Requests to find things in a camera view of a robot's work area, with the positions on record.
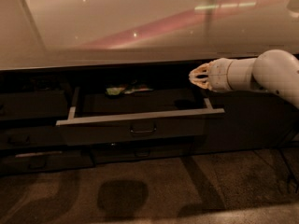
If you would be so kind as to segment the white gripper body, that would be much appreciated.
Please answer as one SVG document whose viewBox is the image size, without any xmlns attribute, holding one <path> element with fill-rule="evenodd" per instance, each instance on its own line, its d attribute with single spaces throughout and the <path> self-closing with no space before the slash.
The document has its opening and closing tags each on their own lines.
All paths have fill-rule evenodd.
<svg viewBox="0 0 299 224">
<path fill-rule="evenodd" d="M 231 91 L 228 81 L 228 71 L 231 59 L 220 58 L 210 62 L 208 68 L 208 88 L 214 92 Z"/>
</svg>

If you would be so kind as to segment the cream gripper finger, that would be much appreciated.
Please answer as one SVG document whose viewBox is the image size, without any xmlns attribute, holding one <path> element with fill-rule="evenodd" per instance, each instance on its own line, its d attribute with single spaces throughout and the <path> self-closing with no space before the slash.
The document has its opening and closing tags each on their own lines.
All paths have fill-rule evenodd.
<svg viewBox="0 0 299 224">
<path fill-rule="evenodd" d="M 195 86 L 197 86 L 201 89 L 205 89 L 205 90 L 210 90 L 211 89 L 211 86 L 210 86 L 210 83 L 208 82 L 207 77 L 204 77 L 204 78 L 191 77 L 190 82 L 193 85 L 195 85 Z"/>
<path fill-rule="evenodd" d="M 189 78 L 207 77 L 212 63 L 204 63 L 193 69 L 189 73 Z"/>
</svg>

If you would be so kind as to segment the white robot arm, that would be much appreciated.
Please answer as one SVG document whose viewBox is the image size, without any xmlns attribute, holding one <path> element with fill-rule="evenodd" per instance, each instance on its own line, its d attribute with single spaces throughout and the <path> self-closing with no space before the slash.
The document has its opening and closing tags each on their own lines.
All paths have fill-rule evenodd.
<svg viewBox="0 0 299 224">
<path fill-rule="evenodd" d="M 257 58 L 220 58 L 189 73 L 189 81 L 214 92 L 268 92 L 299 108 L 299 61 L 287 51 L 268 50 Z"/>
</svg>

